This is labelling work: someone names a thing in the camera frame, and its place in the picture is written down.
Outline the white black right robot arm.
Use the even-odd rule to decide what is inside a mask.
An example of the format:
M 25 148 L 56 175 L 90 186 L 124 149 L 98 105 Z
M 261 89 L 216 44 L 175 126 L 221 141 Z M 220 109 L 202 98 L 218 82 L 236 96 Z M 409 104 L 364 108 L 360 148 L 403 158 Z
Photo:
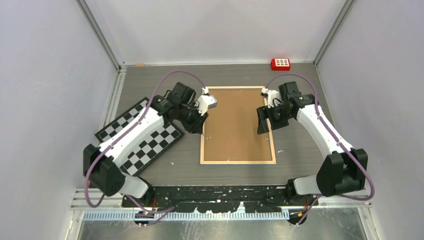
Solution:
M 320 150 L 323 163 L 315 175 L 301 176 L 287 181 L 285 198 L 291 205 L 299 205 L 306 195 L 337 196 L 362 190 L 366 185 L 365 171 L 368 155 L 356 149 L 337 132 L 312 94 L 302 94 L 297 83 L 286 82 L 271 90 L 260 91 L 266 99 L 258 107 L 257 134 L 265 134 L 289 125 L 294 119 L 310 134 Z

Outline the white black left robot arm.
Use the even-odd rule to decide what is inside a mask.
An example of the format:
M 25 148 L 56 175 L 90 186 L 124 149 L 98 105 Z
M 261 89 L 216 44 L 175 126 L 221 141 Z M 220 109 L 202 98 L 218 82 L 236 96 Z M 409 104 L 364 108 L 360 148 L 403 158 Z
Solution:
M 140 113 L 121 131 L 98 146 L 88 144 L 83 149 L 83 176 L 105 196 L 120 193 L 134 197 L 141 207 L 153 202 L 149 185 L 140 177 L 122 170 L 133 148 L 156 129 L 174 120 L 190 134 L 202 134 L 208 110 L 217 106 L 217 99 L 207 87 L 194 101 L 195 91 L 177 82 L 164 96 L 155 95 Z

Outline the blue picture frame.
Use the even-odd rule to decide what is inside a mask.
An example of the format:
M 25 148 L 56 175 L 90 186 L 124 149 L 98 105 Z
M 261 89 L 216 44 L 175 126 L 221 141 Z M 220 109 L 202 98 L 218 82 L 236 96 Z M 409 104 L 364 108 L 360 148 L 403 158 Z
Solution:
M 200 137 L 202 165 L 274 165 L 272 132 L 258 134 L 261 86 L 210 86 L 217 106 L 209 109 Z

